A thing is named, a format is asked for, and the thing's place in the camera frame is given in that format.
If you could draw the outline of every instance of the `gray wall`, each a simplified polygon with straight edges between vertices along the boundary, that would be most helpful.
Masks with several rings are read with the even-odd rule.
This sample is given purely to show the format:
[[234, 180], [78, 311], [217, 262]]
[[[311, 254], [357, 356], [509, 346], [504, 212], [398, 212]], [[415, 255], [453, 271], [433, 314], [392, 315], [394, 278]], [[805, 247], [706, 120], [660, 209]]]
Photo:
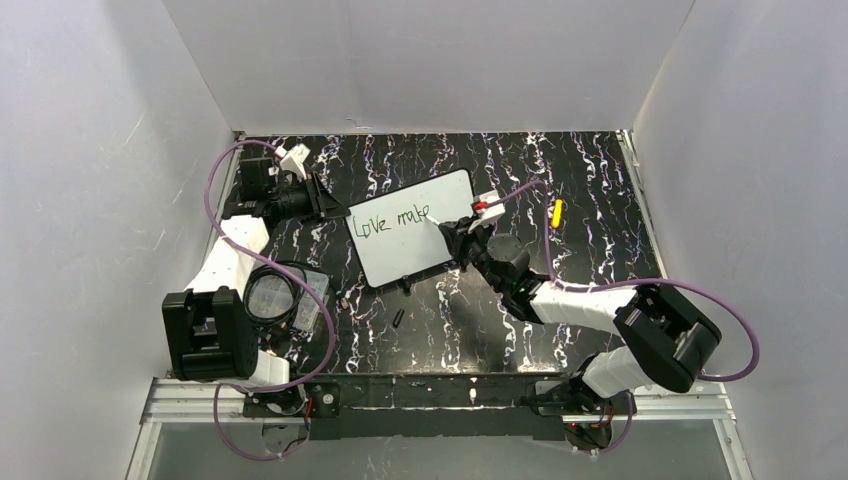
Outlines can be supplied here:
[[[727, 386], [758, 478], [844, 478], [848, 4], [696, 3], [635, 125], [670, 275], [750, 316]], [[750, 354], [722, 318], [712, 371]]]
[[613, 130], [693, 0], [164, 0], [259, 133]]
[[0, 477], [122, 478], [231, 134], [158, 0], [2, 12]]

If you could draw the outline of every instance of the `gray floor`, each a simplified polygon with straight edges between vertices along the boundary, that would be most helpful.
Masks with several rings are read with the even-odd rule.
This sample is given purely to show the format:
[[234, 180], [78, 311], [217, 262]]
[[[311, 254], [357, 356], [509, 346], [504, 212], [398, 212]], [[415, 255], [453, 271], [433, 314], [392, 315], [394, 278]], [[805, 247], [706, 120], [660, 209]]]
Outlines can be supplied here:
[[[225, 428], [241, 448], [265, 451], [259, 426]], [[268, 447], [295, 434], [266, 434]], [[251, 462], [227, 450], [212, 425], [165, 424], [150, 478], [730, 478], [710, 420], [636, 421], [626, 442], [597, 462], [568, 448], [523, 437], [360, 438], [311, 442], [283, 462]]]

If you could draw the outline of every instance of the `black marbled table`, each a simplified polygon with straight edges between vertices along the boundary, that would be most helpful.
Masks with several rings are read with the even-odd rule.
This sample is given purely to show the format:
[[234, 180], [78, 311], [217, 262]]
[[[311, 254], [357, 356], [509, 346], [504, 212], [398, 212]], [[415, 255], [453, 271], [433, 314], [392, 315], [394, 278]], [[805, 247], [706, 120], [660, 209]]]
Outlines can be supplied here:
[[[345, 204], [392, 192], [422, 179], [467, 168], [476, 193], [502, 194], [532, 179], [564, 201], [561, 226], [552, 231], [556, 271], [570, 282], [608, 283], [659, 275], [645, 222], [614, 132], [410, 134], [263, 137], [291, 148], [304, 143], [312, 168]], [[250, 147], [242, 158], [264, 155]], [[517, 235], [547, 271], [542, 250], [542, 195], [506, 204], [497, 231]], [[480, 275], [457, 269], [400, 290], [376, 294], [342, 220], [302, 227], [281, 225], [271, 235], [272, 258], [320, 265], [337, 283], [349, 308], [331, 305], [336, 347], [327, 373], [449, 375], [571, 372], [590, 354], [618, 346], [608, 333], [512, 319]], [[398, 309], [400, 327], [391, 326]], [[288, 357], [301, 372], [314, 368], [327, 345], [326, 327], [294, 344]]]

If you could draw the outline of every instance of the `marker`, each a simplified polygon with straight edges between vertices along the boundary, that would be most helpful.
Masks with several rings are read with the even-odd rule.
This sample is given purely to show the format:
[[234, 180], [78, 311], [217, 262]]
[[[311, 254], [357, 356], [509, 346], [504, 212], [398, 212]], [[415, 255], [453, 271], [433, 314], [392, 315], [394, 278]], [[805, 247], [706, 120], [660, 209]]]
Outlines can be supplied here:
[[551, 217], [551, 227], [558, 228], [559, 221], [562, 218], [562, 199], [558, 198], [556, 203], [554, 203], [554, 215]]

